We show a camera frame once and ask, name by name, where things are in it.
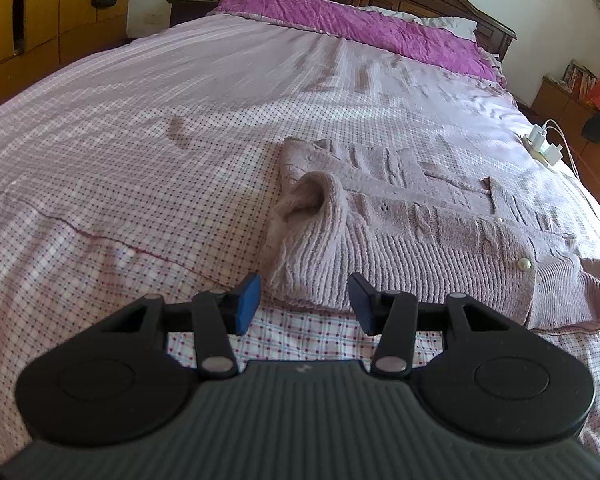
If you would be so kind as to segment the pink knitted cardigan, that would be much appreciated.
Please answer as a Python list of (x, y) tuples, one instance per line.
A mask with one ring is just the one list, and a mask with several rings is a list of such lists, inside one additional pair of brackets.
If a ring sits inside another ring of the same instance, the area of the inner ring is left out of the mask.
[(342, 310), (356, 272), (426, 302), (464, 292), (532, 330), (600, 326), (600, 257), (494, 177), (406, 148), (291, 138), (279, 171), (261, 269), (288, 304)]

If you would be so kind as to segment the pink checked bedspread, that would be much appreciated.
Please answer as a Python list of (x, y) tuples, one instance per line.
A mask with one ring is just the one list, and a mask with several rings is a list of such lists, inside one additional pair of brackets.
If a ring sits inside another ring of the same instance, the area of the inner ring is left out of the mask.
[(600, 259), (600, 205), (521, 145), (499, 84), (367, 44), (225, 14), (84, 58), (0, 106), (0, 460), (39, 354), (158, 292), (257, 269), (283, 140), (406, 148), (494, 181)]

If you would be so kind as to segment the power strip with chargers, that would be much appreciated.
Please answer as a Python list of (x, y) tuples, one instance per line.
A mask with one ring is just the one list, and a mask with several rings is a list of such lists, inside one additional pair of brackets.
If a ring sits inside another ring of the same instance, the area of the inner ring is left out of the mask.
[(547, 167), (553, 167), (562, 160), (562, 146), (547, 140), (545, 127), (533, 125), (522, 138), (522, 143), (535, 160)]

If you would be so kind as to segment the wooden dresser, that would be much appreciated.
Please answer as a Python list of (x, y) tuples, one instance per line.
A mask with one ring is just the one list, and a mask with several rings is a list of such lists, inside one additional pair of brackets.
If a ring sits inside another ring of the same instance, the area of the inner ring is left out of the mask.
[(595, 115), (594, 108), (544, 77), (531, 109), (540, 124), (547, 119), (558, 123), (577, 164), (580, 180), (600, 203), (600, 138), (593, 141), (582, 134), (585, 124)]

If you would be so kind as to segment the books on dresser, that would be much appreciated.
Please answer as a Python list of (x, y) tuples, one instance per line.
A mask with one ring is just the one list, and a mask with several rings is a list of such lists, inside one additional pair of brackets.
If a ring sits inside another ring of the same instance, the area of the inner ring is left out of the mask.
[(572, 60), (562, 75), (562, 81), (573, 96), (583, 100), (594, 88), (597, 77), (585, 65)]

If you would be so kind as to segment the white pillow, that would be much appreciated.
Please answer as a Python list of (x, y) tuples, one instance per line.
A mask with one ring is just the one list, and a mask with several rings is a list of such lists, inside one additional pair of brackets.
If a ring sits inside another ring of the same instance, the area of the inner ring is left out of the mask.
[(376, 12), (389, 18), (398, 18), (406, 22), (414, 22), (430, 28), (444, 29), (457, 36), (460, 39), (477, 42), (476, 31), (478, 24), (468, 18), (458, 18), (457, 16), (436, 16), (435, 18), (419, 18), (418, 16), (401, 11), (389, 10), (380, 6), (359, 6), (358, 10), (366, 12)]

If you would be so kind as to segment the magenta quilted pillow cover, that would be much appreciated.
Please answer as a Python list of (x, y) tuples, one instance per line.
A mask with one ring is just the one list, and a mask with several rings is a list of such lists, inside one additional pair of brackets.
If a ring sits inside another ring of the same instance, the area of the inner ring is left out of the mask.
[(498, 57), (478, 42), (460, 39), (444, 29), (361, 11), (358, 6), (329, 0), (220, 0), (215, 11), (353, 40), (456, 74), (506, 85)]

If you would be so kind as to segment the yellow wooden wardrobe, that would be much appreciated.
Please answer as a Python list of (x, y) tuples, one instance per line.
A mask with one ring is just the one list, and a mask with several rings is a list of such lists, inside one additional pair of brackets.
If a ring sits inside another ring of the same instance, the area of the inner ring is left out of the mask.
[(0, 0), (0, 105), (61, 67), (128, 39), (129, 0)]

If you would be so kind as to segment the dark wooden nightstand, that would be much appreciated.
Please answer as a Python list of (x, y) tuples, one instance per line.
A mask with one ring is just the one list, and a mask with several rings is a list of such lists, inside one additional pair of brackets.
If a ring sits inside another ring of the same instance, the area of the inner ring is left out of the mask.
[(203, 18), (217, 6), (217, 1), (210, 0), (166, 0), (170, 4), (169, 27)]

